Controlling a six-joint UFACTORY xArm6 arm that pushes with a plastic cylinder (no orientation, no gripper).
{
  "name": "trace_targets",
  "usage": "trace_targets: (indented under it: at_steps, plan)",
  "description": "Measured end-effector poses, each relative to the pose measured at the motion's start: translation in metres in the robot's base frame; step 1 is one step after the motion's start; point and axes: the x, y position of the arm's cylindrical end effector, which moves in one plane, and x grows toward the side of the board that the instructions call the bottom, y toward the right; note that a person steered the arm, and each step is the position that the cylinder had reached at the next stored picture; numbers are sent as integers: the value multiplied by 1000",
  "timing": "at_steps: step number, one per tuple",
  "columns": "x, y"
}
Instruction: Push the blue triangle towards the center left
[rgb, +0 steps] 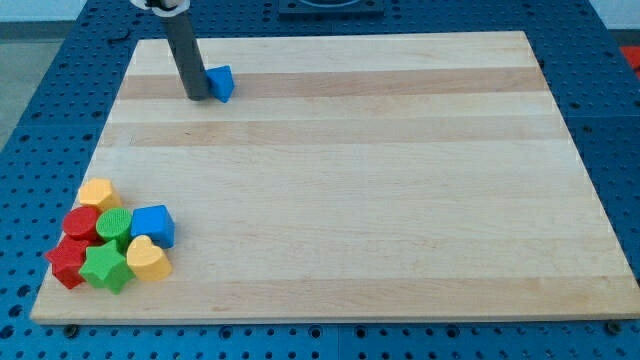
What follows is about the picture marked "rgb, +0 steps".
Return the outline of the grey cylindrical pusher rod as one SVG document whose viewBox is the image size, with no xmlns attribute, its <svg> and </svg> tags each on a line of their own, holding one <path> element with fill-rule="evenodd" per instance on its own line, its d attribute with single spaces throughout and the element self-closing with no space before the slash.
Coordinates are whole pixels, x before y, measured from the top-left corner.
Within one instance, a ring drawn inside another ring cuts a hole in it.
<svg viewBox="0 0 640 360">
<path fill-rule="evenodd" d="M 206 100 L 210 95 L 208 78 L 188 13 L 163 18 L 162 25 L 187 98 Z"/>
</svg>

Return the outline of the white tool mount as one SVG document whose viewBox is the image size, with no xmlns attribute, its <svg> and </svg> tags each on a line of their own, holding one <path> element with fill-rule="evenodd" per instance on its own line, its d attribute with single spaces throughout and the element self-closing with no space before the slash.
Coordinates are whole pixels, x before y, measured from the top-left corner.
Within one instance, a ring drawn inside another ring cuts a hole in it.
<svg viewBox="0 0 640 360">
<path fill-rule="evenodd" d="M 191 5 L 190 0 L 130 0 L 130 3 L 141 10 L 151 10 L 159 17 L 175 17 Z"/>
</svg>

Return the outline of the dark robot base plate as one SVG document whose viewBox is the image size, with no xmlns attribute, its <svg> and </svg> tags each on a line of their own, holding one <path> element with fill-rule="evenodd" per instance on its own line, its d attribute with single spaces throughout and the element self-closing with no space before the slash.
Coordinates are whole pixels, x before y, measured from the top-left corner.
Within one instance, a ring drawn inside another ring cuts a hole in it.
<svg viewBox="0 0 640 360">
<path fill-rule="evenodd" d="M 385 0 L 277 0 L 278 17 L 340 17 L 384 14 Z"/>
</svg>

